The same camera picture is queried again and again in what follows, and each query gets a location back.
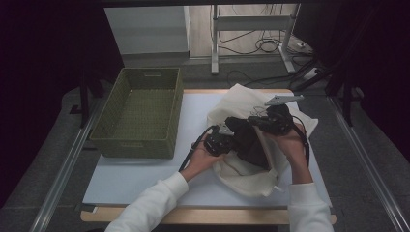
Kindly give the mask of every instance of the person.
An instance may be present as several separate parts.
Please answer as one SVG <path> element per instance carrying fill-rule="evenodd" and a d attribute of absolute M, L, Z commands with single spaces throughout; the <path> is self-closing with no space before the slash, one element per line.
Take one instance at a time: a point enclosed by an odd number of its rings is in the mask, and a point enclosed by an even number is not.
<path fill-rule="evenodd" d="M 269 133 L 265 135 L 277 142 L 292 169 L 288 205 L 290 231 L 333 231 L 329 206 L 318 195 L 299 135 L 294 130 L 286 136 L 274 136 Z M 176 207 L 177 200 L 189 190 L 188 181 L 210 168 L 215 162 L 222 160 L 223 157 L 224 155 L 219 157 L 209 155 L 203 142 L 200 142 L 184 170 L 144 190 L 119 217 L 109 223 L 105 231 L 153 230 L 163 217 Z"/>

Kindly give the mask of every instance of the white shirt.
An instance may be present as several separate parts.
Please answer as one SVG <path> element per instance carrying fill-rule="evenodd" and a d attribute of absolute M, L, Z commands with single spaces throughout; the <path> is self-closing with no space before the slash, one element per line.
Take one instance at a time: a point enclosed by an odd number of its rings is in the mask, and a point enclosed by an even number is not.
<path fill-rule="evenodd" d="M 173 210 L 177 200 L 188 191 L 179 173 L 144 190 L 105 231 L 149 232 Z M 334 231 L 329 206 L 320 199 L 315 183 L 289 186 L 290 231 Z"/>

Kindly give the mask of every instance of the white tabletop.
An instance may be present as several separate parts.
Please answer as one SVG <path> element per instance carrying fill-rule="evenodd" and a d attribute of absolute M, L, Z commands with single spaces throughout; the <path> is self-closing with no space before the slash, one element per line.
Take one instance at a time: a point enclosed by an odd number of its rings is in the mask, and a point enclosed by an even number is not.
<path fill-rule="evenodd" d="M 266 95 L 273 97 L 293 94 L 266 93 Z M 208 112 L 222 97 L 223 94 L 215 93 L 184 94 L 173 159 L 114 159 L 100 156 L 83 203 L 98 206 L 128 205 L 139 193 L 154 185 L 157 180 L 166 179 L 178 171 L 191 143 L 207 128 Z M 298 108 L 295 102 L 291 102 L 289 106 Z M 332 206 L 311 148 L 309 168 L 319 195 Z M 282 207 L 288 203 L 290 184 L 291 172 L 288 167 L 278 185 L 283 191 L 274 190 L 268 197 L 246 197 L 223 184 L 210 169 L 189 182 L 190 191 L 180 198 L 178 204 L 193 207 Z"/>

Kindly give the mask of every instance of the hand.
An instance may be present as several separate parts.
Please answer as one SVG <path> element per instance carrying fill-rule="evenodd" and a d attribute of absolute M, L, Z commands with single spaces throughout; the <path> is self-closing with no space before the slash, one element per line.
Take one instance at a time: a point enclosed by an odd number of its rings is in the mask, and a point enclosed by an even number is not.
<path fill-rule="evenodd" d="M 299 130 L 305 131 L 302 125 L 295 125 L 299 128 Z M 286 155 L 287 160 L 289 160 L 292 168 L 292 183 L 312 183 L 313 179 L 308 169 L 308 163 L 305 157 L 305 146 L 299 134 L 297 134 L 293 129 L 285 136 L 275 136 L 267 132 L 264 132 L 264 134 L 277 142 L 279 148 Z"/>
<path fill-rule="evenodd" d="M 205 134 L 201 138 L 201 141 L 199 142 L 198 146 L 195 148 L 195 151 L 193 152 L 192 157 L 190 157 L 190 162 L 188 163 L 187 167 L 181 171 L 181 175 L 185 178 L 187 182 L 190 181 L 193 177 L 195 177 L 199 173 L 210 168 L 215 162 L 219 160 L 223 160 L 224 158 L 224 154 L 218 157 L 214 157 L 210 153 L 208 153 L 208 151 L 204 147 L 204 142 L 203 142 L 206 136 L 208 136 L 208 134 Z"/>
<path fill-rule="evenodd" d="M 305 131 L 301 124 L 295 125 L 299 130 Z M 279 148 L 289 160 L 305 159 L 305 146 L 301 137 L 295 132 L 295 130 L 292 129 L 287 135 L 283 136 L 276 136 L 267 132 L 264 132 L 264 134 L 277 142 Z"/>

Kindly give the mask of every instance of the green plastic basket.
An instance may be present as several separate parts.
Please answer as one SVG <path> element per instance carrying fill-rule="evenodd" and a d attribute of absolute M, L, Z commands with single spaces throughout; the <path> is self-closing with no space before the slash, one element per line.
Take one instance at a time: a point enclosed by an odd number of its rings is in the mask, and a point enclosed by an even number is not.
<path fill-rule="evenodd" d="M 179 69 L 122 69 L 90 139 L 105 157 L 172 159 L 183 94 Z"/>

